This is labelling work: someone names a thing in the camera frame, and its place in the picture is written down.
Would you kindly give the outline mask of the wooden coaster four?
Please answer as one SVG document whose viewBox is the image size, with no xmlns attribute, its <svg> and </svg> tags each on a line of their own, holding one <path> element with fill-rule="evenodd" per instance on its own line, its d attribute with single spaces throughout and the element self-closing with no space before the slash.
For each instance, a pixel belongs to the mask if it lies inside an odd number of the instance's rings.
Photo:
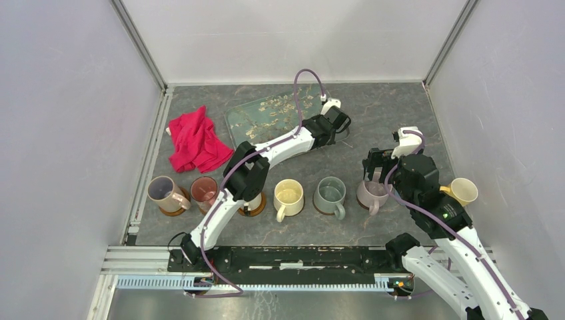
<svg viewBox="0 0 565 320">
<path fill-rule="evenodd" d="M 167 192 L 163 199 L 156 201 L 159 210 L 166 216 L 175 217 L 191 207 L 191 196 L 189 192 L 179 187 L 174 191 Z"/>
</svg>

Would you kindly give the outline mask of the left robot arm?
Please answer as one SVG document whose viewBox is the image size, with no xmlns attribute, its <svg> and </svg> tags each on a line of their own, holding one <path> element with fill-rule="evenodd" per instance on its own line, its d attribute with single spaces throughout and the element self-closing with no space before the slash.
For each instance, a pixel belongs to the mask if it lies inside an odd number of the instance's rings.
<svg viewBox="0 0 565 320">
<path fill-rule="evenodd" d="M 181 241 L 185 265 L 196 272 L 208 266 L 207 251 L 216 245 L 220 233 L 239 208 L 260 195 L 271 167 L 296 155 L 335 144 L 335 136 L 350 124 L 350 117 L 332 106 L 266 143 L 242 142 L 225 167 L 215 202 L 199 225 Z"/>
</svg>

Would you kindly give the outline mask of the dark walnut coaster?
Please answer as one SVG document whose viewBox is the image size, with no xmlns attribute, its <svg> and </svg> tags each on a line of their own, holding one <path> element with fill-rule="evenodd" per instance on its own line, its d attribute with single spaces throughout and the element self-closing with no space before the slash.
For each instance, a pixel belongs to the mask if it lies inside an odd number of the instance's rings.
<svg viewBox="0 0 565 320">
<path fill-rule="evenodd" d="M 367 210 L 367 211 L 368 211 L 368 210 L 370 209 L 369 207 L 367 207 L 367 206 L 365 206 L 363 203 L 361 203 L 361 201 L 359 200 L 358 197 L 356 197 L 356 201 L 357 201 L 357 203 L 358 203 L 364 210 Z"/>
</svg>

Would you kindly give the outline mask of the wooden coaster three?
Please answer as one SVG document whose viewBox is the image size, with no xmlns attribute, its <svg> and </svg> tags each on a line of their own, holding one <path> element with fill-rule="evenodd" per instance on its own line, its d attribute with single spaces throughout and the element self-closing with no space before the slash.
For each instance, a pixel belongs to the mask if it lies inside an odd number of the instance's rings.
<svg viewBox="0 0 565 320">
<path fill-rule="evenodd" d="M 202 215 L 206 215 L 208 213 L 209 209 L 210 209 L 210 207 L 208 205 L 198 204 L 197 207 L 198 207 L 198 209 L 199 209 L 199 211 L 201 212 Z"/>
</svg>

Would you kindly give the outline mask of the green mug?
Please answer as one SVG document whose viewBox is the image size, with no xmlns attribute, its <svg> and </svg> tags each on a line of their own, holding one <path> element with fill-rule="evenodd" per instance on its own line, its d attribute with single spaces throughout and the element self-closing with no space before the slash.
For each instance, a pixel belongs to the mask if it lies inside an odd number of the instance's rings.
<svg viewBox="0 0 565 320">
<path fill-rule="evenodd" d="M 346 186 L 342 180 L 337 177 L 325 177 L 316 187 L 312 202 L 319 213 L 334 215 L 338 220 L 343 220 L 346 215 L 345 196 Z"/>
</svg>

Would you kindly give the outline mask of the cream mug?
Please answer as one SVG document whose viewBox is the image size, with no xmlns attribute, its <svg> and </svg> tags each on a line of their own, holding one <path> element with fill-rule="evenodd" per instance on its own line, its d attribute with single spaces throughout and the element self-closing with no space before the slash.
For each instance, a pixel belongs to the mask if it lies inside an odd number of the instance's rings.
<svg viewBox="0 0 565 320">
<path fill-rule="evenodd" d="M 294 217 L 304 208 L 304 189 L 294 179 L 285 179 L 277 183 L 274 191 L 276 220 L 282 223 L 285 217 Z"/>
</svg>

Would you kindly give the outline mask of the pink mug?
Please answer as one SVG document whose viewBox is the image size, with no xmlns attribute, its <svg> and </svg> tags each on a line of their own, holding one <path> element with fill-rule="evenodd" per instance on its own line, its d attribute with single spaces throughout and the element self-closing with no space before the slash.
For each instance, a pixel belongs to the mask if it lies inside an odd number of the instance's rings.
<svg viewBox="0 0 565 320">
<path fill-rule="evenodd" d="M 197 205 L 208 205 L 212 207 L 217 198 L 218 185 L 212 177 L 199 177 L 195 179 L 190 188 L 191 197 Z"/>
</svg>

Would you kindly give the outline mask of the white black-rimmed mug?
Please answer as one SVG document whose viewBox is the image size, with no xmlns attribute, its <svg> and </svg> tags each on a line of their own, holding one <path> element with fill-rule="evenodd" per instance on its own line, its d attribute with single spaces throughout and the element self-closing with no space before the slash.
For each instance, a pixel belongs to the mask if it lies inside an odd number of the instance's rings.
<svg viewBox="0 0 565 320">
<path fill-rule="evenodd" d="M 262 193 L 259 193 L 253 200 L 246 202 L 243 206 L 243 212 L 245 215 L 255 215 L 255 212 L 259 210 L 263 200 Z"/>
</svg>

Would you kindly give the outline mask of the lilac mug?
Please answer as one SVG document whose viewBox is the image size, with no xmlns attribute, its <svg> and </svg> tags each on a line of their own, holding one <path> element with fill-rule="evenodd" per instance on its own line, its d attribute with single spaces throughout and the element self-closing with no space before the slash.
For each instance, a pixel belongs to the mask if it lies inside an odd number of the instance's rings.
<svg viewBox="0 0 565 320">
<path fill-rule="evenodd" d="M 369 215 L 376 215 L 378 213 L 379 209 L 388 200 L 388 193 L 392 191 L 392 187 L 387 189 L 383 183 L 378 182 L 380 176 L 381 172 L 377 172 L 374 174 L 372 181 L 361 181 L 356 190 L 356 197 L 359 198 L 361 203 L 370 208 L 368 210 Z"/>
</svg>

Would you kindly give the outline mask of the yellow mug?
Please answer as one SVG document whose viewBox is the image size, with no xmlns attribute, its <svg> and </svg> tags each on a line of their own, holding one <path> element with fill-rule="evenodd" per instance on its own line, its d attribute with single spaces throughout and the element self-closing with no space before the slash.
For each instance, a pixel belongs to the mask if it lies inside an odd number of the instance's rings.
<svg viewBox="0 0 565 320">
<path fill-rule="evenodd" d="M 477 186 L 463 177 L 453 179 L 447 186 L 440 186 L 440 191 L 456 199 L 463 207 L 478 198 Z"/>
</svg>

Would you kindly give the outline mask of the beige pink-handled mug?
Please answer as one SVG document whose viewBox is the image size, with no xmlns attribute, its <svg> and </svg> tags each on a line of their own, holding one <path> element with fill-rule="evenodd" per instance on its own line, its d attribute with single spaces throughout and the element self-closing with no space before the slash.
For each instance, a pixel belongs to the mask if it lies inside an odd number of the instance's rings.
<svg viewBox="0 0 565 320">
<path fill-rule="evenodd" d="M 174 191 L 179 187 L 180 186 L 169 176 L 162 175 L 155 177 L 150 181 L 149 186 L 147 187 L 147 195 L 151 201 L 156 203 L 156 201 L 163 199 L 167 192 Z"/>
</svg>

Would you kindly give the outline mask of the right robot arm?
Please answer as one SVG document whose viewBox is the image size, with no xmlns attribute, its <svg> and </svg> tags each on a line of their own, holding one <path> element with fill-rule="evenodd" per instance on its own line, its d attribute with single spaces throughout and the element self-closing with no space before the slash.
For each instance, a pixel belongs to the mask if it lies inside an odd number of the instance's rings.
<svg viewBox="0 0 565 320">
<path fill-rule="evenodd" d="M 380 182 L 416 225 L 453 261 L 453 275 L 420 243 L 403 233 L 386 244 L 385 264 L 394 272 L 407 270 L 421 278 L 461 319 L 547 319 L 529 307 L 503 279 L 472 226 L 464 207 L 440 190 L 440 172 L 421 151 L 393 157 L 392 150 L 373 148 L 363 160 L 364 174 L 380 171 Z"/>
</svg>

